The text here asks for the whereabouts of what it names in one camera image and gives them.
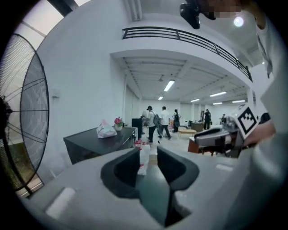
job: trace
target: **tiled floor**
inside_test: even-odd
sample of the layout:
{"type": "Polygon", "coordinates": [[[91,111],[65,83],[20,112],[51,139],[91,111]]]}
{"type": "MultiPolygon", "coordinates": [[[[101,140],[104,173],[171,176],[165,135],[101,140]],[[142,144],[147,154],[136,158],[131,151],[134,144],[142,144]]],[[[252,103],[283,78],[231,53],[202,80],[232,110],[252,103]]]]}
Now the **tiled floor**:
{"type": "MultiPolygon", "coordinates": [[[[142,140],[143,141],[148,141],[148,139],[146,138],[148,136],[148,128],[144,127],[143,129],[144,131],[144,135],[142,135],[142,140]]],[[[163,146],[165,148],[168,148],[170,146],[172,147],[176,147],[179,148],[179,150],[182,151],[187,151],[188,150],[188,145],[189,145],[189,137],[191,135],[189,134],[182,134],[181,138],[178,138],[178,133],[172,133],[170,132],[171,135],[171,139],[168,140],[167,137],[163,137],[162,139],[160,139],[158,137],[158,133],[157,130],[155,130],[154,132],[154,136],[153,136],[153,144],[151,144],[151,154],[156,154],[157,153],[157,146],[163,146]]]]}

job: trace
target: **pink flower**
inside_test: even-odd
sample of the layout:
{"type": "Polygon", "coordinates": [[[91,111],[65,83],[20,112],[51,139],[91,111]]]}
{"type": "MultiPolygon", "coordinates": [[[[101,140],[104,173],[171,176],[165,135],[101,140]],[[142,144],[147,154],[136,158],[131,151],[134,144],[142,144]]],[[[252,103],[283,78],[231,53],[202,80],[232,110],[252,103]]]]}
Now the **pink flower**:
{"type": "Polygon", "coordinates": [[[122,121],[122,119],[121,119],[120,117],[118,117],[118,118],[116,118],[116,119],[114,120],[114,123],[115,123],[115,124],[118,124],[118,125],[121,125],[121,124],[123,124],[123,121],[122,121]]]}

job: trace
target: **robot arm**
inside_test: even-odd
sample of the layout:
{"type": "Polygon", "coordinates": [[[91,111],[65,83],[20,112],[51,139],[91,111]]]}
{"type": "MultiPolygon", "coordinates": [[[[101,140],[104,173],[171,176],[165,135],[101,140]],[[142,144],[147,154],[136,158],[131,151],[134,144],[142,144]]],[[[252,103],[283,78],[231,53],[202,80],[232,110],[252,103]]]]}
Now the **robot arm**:
{"type": "Polygon", "coordinates": [[[195,135],[195,143],[202,150],[237,157],[245,138],[256,128],[258,121],[248,105],[240,105],[228,116],[222,128],[205,130],[195,135]]]}

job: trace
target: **black railing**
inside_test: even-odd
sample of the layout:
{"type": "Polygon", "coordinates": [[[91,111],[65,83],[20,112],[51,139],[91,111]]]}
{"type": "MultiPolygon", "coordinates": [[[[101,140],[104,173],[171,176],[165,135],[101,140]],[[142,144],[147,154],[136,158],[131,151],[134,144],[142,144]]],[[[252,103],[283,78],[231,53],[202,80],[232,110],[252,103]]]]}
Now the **black railing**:
{"type": "Polygon", "coordinates": [[[132,27],[123,29],[123,32],[123,39],[141,37],[170,38],[201,46],[229,61],[252,81],[248,66],[244,66],[236,57],[222,47],[196,34],[165,27],[132,27]]]}

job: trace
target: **fan guard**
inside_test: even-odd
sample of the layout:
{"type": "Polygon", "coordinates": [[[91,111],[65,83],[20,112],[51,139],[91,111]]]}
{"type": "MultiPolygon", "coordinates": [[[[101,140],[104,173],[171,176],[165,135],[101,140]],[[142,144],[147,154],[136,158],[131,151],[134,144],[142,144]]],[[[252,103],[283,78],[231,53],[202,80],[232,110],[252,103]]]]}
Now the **fan guard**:
{"type": "Polygon", "coordinates": [[[49,95],[41,60],[14,34],[0,62],[0,160],[15,190],[28,188],[41,163],[49,126],[49,95]]]}

